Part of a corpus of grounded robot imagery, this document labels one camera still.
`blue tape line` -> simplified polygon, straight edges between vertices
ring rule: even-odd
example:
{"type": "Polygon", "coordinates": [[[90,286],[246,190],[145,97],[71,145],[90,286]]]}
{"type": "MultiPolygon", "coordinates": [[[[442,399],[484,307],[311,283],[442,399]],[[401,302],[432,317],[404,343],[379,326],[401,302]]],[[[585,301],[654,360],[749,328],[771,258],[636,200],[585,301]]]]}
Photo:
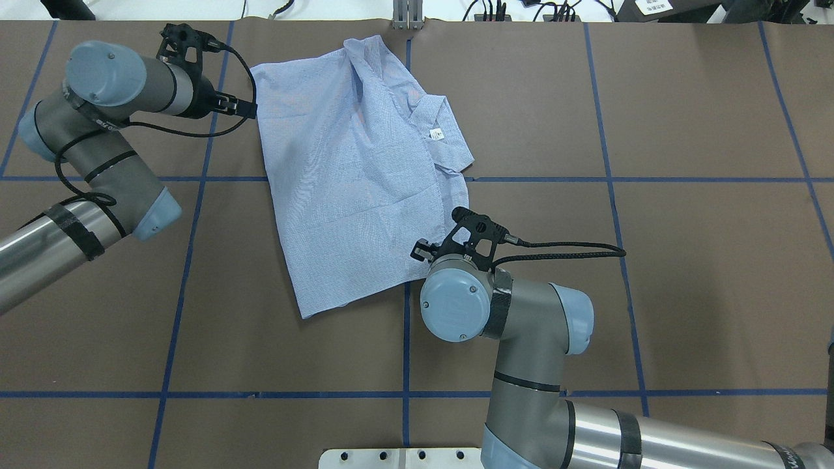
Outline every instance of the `blue tape line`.
{"type": "Polygon", "coordinates": [[[781,106],[782,114],[785,115],[785,122],[787,123],[788,132],[791,134],[793,148],[794,150],[796,150],[796,157],[799,158],[799,165],[802,167],[802,174],[805,176],[805,181],[808,186],[808,192],[811,195],[811,201],[813,202],[814,210],[816,211],[816,217],[820,220],[820,228],[822,229],[822,235],[826,239],[826,245],[828,246],[828,254],[831,256],[831,260],[834,261],[834,243],[831,242],[831,233],[828,231],[828,226],[826,224],[825,217],[822,216],[822,208],[820,207],[820,201],[816,198],[816,191],[814,190],[814,184],[811,181],[811,174],[808,172],[808,165],[805,161],[805,156],[802,154],[802,148],[800,148],[799,146],[799,139],[796,137],[796,130],[793,128],[793,121],[791,120],[791,115],[787,112],[785,98],[782,96],[781,87],[779,86],[779,80],[776,78],[776,69],[773,67],[771,49],[767,45],[765,26],[764,23],[761,21],[759,22],[759,35],[761,36],[761,46],[764,48],[765,51],[767,67],[771,71],[771,78],[773,79],[773,88],[776,90],[776,96],[779,98],[779,105],[781,106]]]}
{"type": "Polygon", "coordinates": [[[159,399],[158,391],[0,391],[0,399],[159,399]]]}
{"type": "Polygon", "coordinates": [[[411,399],[462,399],[462,398],[489,398],[489,391],[411,391],[411,399]]]}
{"type": "MultiPolygon", "coordinates": [[[[229,32],[226,35],[226,43],[231,45],[232,35],[234,33],[234,22],[229,22],[229,32]]],[[[224,80],[226,78],[226,67],[229,64],[229,52],[224,52],[223,65],[220,68],[220,78],[217,83],[217,90],[223,90],[224,80]]],[[[211,128],[209,133],[212,134],[217,128],[217,114],[215,113],[211,119],[211,128]]],[[[191,260],[194,250],[194,238],[197,234],[197,223],[200,219],[200,211],[203,204],[203,195],[205,194],[206,176],[209,172],[209,164],[211,162],[211,150],[214,143],[214,138],[211,137],[206,143],[206,154],[203,158],[203,171],[200,174],[200,186],[197,192],[197,203],[194,207],[194,217],[191,222],[191,233],[188,236],[188,249],[185,253],[185,266],[183,267],[183,278],[179,284],[179,297],[177,299],[177,312],[173,318],[173,329],[171,330],[171,342],[168,345],[168,359],[165,363],[165,374],[162,383],[162,395],[159,397],[159,408],[157,410],[157,420],[153,427],[153,439],[151,440],[151,450],[148,456],[148,469],[153,469],[156,464],[156,455],[159,448],[159,437],[162,434],[162,423],[165,417],[165,405],[168,400],[168,388],[171,384],[171,370],[173,369],[173,356],[177,350],[177,339],[179,336],[179,324],[183,317],[183,305],[185,304],[185,287],[188,283],[188,275],[191,272],[191,260]]]]}
{"type": "MultiPolygon", "coordinates": [[[[611,205],[611,216],[614,219],[614,233],[617,239],[617,245],[623,247],[622,232],[620,231],[620,214],[617,212],[617,204],[614,194],[614,182],[611,177],[611,165],[608,159],[608,143],[605,139],[605,127],[602,123],[602,107],[600,105],[600,92],[596,83],[596,70],[594,69],[594,54],[590,45],[590,30],[588,23],[582,23],[585,29],[585,49],[588,52],[588,67],[590,69],[590,86],[594,92],[594,106],[596,107],[596,125],[600,131],[600,145],[602,147],[602,160],[605,164],[605,176],[608,179],[608,199],[611,205]]],[[[628,279],[628,267],[626,266],[626,258],[620,257],[620,273],[623,277],[625,285],[625,298],[628,305],[629,322],[631,323],[631,344],[634,349],[634,362],[637,371],[637,386],[640,388],[640,401],[643,406],[643,416],[648,417],[649,400],[646,397],[646,379],[643,376],[643,360],[640,356],[640,341],[637,337],[637,321],[634,317],[634,302],[631,299],[631,283],[628,279]]]]}
{"type": "MultiPolygon", "coordinates": [[[[826,388],[588,390],[564,397],[824,396],[826,388]]],[[[167,399],[402,399],[401,391],[169,391],[167,399]]],[[[159,399],[159,391],[0,391],[0,399],[159,399]]],[[[489,399],[489,391],[411,391],[408,399],[489,399]]]]}
{"type": "Polygon", "coordinates": [[[464,178],[469,183],[604,183],[607,178],[596,177],[501,177],[484,176],[480,178],[464,178]]]}
{"type": "Polygon", "coordinates": [[[568,399],[571,397],[643,397],[646,391],[628,390],[628,391],[571,391],[569,395],[565,396],[568,399]]]}
{"type": "Polygon", "coordinates": [[[411,39],[405,41],[405,69],[411,71],[411,39]]]}
{"type": "Polygon", "coordinates": [[[6,153],[3,155],[3,161],[0,163],[0,178],[2,178],[3,174],[6,173],[6,166],[8,165],[9,158],[12,157],[12,149],[14,148],[14,143],[18,139],[18,125],[20,124],[20,121],[23,119],[23,115],[26,114],[26,110],[29,109],[29,101],[32,100],[32,93],[35,91],[35,83],[38,82],[38,77],[41,75],[43,63],[46,61],[47,53],[49,52],[49,46],[52,45],[52,40],[55,37],[56,29],[58,29],[58,22],[53,21],[53,25],[49,29],[47,42],[43,45],[43,51],[41,51],[41,58],[38,60],[37,67],[35,67],[35,74],[32,76],[32,81],[29,82],[29,89],[26,91],[26,98],[23,99],[23,105],[20,107],[20,112],[18,113],[18,120],[14,121],[14,129],[12,129],[12,136],[8,140],[8,145],[6,146],[6,153]]]}
{"type": "Polygon", "coordinates": [[[688,389],[647,391],[650,397],[688,396],[824,396],[825,388],[774,388],[774,389],[688,389]]]}
{"type": "Polygon", "coordinates": [[[411,282],[405,282],[403,304],[403,447],[409,447],[409,394],[411,391],[411,282]]]}
{"type": "Polygon", "coordinates": [[[170,391],[168,399],[400,399],[400,391],[170,391]]]}
{"type": "MultiPolygon", "coordinates": [[[[68,176],[67,179],[71,181],[83,181],[79,176],[68,176]]],[[[793,183],[804,184],[805,178],[686,178],[686,177],[643,177],[643,176],[614,176],[606,177],[495,177],[485,176],[480,178],[464,178],[466,182],[470,183],[606,183],[609,180],[615,183],[793,183]]],[[[58,181],[58,176],[3,176],[0,177],[3,181],[24,181],[24,182],[52,182],[58,181]]],[[[230,182],[230,183],[246,183],[246,182],[269,182],[266,176],[160,176],[159,180],[165,182],[199,182],[205,180],[206,182],[230,182]]],[[[834,178],[811,178],[815,183],[834,183],[834,178]]]]}

